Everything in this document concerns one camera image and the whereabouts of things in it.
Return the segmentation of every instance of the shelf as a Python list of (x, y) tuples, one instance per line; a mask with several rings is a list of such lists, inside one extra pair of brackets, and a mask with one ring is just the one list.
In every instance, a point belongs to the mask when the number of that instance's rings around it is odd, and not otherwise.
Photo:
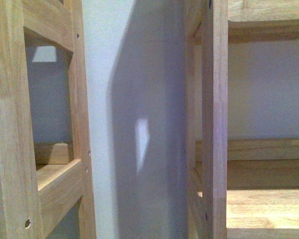
[(45, 238), (83, 194), (82, 162), (37, 165), (36, 174)]
[[(187, 36), (201, 44), (203, 1), (188, 0)], [(230, 43), (299, 40), (299, 0), (295, 1), (228, 1), (228, 41)]]
[[(201, 162), (196, 170), (189, 202), (199, 210)], [(227, 184), (228, 239), (299, 239), (299, 160), (228, 161)]]
[[(196, 142), (201, 161), (202, 141)], [(228, 140), (228, 161), (299, 159), (299, 138)]]

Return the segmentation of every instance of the wood grain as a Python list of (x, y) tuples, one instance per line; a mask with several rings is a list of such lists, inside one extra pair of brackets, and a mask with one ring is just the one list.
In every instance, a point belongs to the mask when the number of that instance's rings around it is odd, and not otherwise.
[(15, 238), (41, 239), (42, 228), (22, 3), (0, 0), (0, 239)]
[(185, 102), (186, 102), (186, 162), (187, 170), (195, 168), (195, 66), (194, 39), (185, 41)]
[(204, 238), (226, 238), (228, 1), (204, 1), (202, 181)]
[[(196, 142), (201, 161), (202, 141)], [(299, 138), (228, 140), (228, 160), (299, 159)]]
[(73, 145), (67, 143), (35, 143), (36, 164), (67, 164), (74, 158)]
[(22, 0), (22, 3), (26, 42), (42, 41), (73, 51), (71, 13), (62, 3), (58, 0)]
[(227, 189), (299, 189), (299, 160), (228, 161)]
[(81, 0), (64, 0), (72, 13), (74, 53), (69, 66), (74, 157), (82, 160), (83, 196), (79, 205), (80, 238), (96, 238)]
[[(200, 8), (192, 3), (192, 8)], [(198, 9), (191, 10), (197, 20)], [(229, 42), (299, 40), (299, 0), (229, 0)], [(201, 44), (202, 28), (195, 33)]]
[(46, 238), (83, 194), (82, 162), (38, 169), (43, 238)]

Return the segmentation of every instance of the white wall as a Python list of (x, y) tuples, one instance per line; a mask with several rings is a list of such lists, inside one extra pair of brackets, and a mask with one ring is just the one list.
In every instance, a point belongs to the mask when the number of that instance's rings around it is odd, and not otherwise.
[[(200, 46), (195, 53), (201, 139)], [(228, 53), (228, 137), (299, 137), (299, 41), (229, 44)]]
[(181, 2), (83, 0), (99, 239), (186, 238)]

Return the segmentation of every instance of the wooden furniture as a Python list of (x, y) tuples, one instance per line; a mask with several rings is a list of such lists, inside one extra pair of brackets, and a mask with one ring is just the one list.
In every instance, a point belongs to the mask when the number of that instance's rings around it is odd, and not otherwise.
[[(299, 188), (295, 188), (299, 186), (299, 161), (284, 161), (299, 159), (299, 139), (233, 140), (227, 145), (228, 42), (299, 39), (299, 0), (187, 0), (185, 39), (189, 238), (299, 238)], [(193, 113), (195, 44), (202, 47), (203, 78), (204, 141), (198, 144)], [(196, 146), (197, 157), (202, 158), (197, 163)], [(227, 163), (227, 154), (234, 161)], [(274, 170), (273, 163), (280, 168)], [(278, 174), (277, 170), (287, 170), (288, 174)], [(272, 175), (279, 175), (280, 182), (270, 181)], [(297, 185), (290, 184), (291, 178)], [(227, 183), (228, 189), (232, 185), (242, 188), (227, 191)], [(283, 204), (292, 206), (286, 210)], [(289, 213), (293, 228), (298, 229), (275, 229), (287, 219), (278, 216), (279, 222), (275, 222), (268, 211), (260, 210), (268, 205), (275, 211), (273, 215)], [(259, 221), (259, 228), (252, 228)]]
[[(33, 144), (25, 47), (47, 44), (68, 56), (73, 144)], [(86, 94), (81, 1), (0, 0), (0, 239), (46, 238), (76, 203), (96, 238)]]

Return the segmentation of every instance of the light wood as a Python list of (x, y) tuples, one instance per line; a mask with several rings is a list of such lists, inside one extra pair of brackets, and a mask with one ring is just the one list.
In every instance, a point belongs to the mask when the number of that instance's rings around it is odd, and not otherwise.
[(193, 37), (201, 23), (202, 0), (185, 1), (185, 36)]
[(195, 168), (195, 66), (194, 39), (185, 41), (185, 102), (186, 102), (186, 162), (187, 170)]
[(228, 162), (227, 238), (299, 238), (297, 176), (299, 160)]
[(36, 164), (67, 164), (74, 158), (73, 145), (67, 143), (35, 143)]
[[(22, 4), (0, 0), (0, 239), (41, 239)], [(30, 227), (25, 222), (30, 220)]]
[(45, 238), (82, 196), (82, 162), (45, 165), (37, 170), (37, 178)]
[(299, 190), (227, 193), (229, 239), (299, 239)]
[(71, 13), (62, 3), (58, 0), (22, 0), (22, 5), (26, 42), (47, 42), (73, 52)]
[(226, 238), (228, 1), (204, 1), (202, 181), (204, 238)]
[[(201, 5), (194, 0), (189, 3), (188, 15), (198, 27), (196, 43), (201, 44)], [(228, 20), (230, 43), (299, 40), (299, 0), (229, 0)]]
[[(202, 141), (196, 142), (201, 161)], [(228, 160), (299, 159), (299, 138), (228, 140)]]
[(94, 194), (92, 185), (89, 114), (84, 58), (82, 5), (80, 0), (64, 0), (72, 12), (74, 54), (69, 66), (71, 118), (74, 157), (82, 160), (83, 196), (79, 204), (80, 239), (96, 238)]

